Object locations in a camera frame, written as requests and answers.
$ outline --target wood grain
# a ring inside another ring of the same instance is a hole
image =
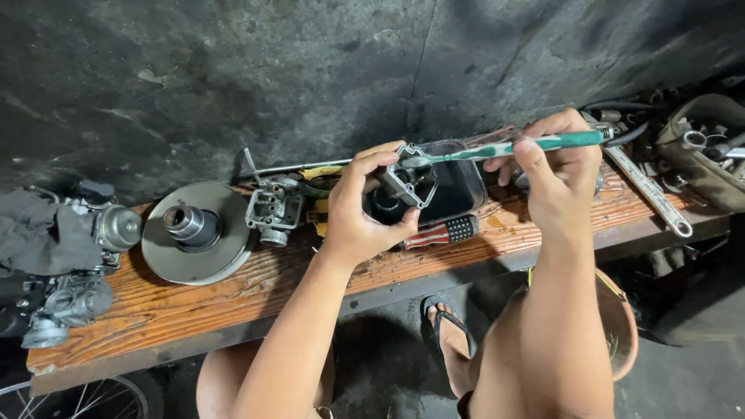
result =
[[[603,170],[606,180],[592,207],[594,230],[654,215],[605,163]],[[481,239],[407,253],[382,253],[355,269],[346,293],[400,283],[539,245],[541,234],[527,214],[525,196],[498,186],[491,187],[489,193],[490,202],[475,212],[480,219]],[[668,195],[668,199],[677,208],[694,205],[674,195]],[[238,272],[210,286],[185,286],[160,279],[148,269],[137,246],[122,255],[121,269],[107,278],[114,293],[111,309],[88,327],[70,329],[70,338],[64,344],[30,350],[28,368],[35,374],[49,374],[274,315],[300,281],[313,256],[311,246],[318,241],[311,228],[296,231],[286,248],[258,248]]]

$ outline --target hand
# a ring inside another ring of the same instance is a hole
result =
[[[603,154],[599,146],[591,145],[549,151],[547,158],[532,139],[588,130],[580,113],[567,109],[528,125],[523,139],[515,143],[514,160],[530,183],[527,208],[544,239],[570,239],[581,229],[591,229],[590,206]],[[499,184],[505,186],[512,174],[511,159],[497,157],[484,162],[486,171],[498,168]]]
[[[403,219],[385,226],[362,210],[367,175],[399,159],[396,150],[405,142],[388,142],[357,153],[329,196],[329,225],[320,253],[354,268],[417,232],[419,210],[410,208]]]

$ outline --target concrete floor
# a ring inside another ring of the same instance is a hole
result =
[[[477,340],[520,273],[446,290]],[[421,298],[340,318],[335,417],[455,418],[444,365],[422,343]],[[160,368],[166,417],[197,418],[194,388],[203,356]],[[631,373],[615,384],[617,418],[745,418],[745,341],[669,347],[645,339]]]

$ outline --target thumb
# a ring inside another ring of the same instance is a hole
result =
[[[522,171],[527,175],[530,189],[544,189],[551,187],[555,176],[546,160],[546,153],[527,136],[523,136],[513,145],[515,161],[520,165]]]
[[[404,213],[404,217],[401,219],[401,221],[390,226],[390,229],[393,231],[393,235],[396,237],[396,243],[416,234],[416,232],[419,230],[418,224],[420,213],[421,211],[419,211],[419,209],[417,209],[416,207],[411,207],[407,209],[406,213]]]

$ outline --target wrench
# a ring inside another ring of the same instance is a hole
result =
[[[679,237],[691,237],[694,233],[693,227],[673,207],[673,204],[665,198],[665,195],[657,189],[654,183],[644,173],[641,173],[636,165],[627,157],[621,147],[603,147],[603,152],[621,168],[621,171],[631,180],[631,183],[641,192],[657,213],[665,220],[673,232]]]

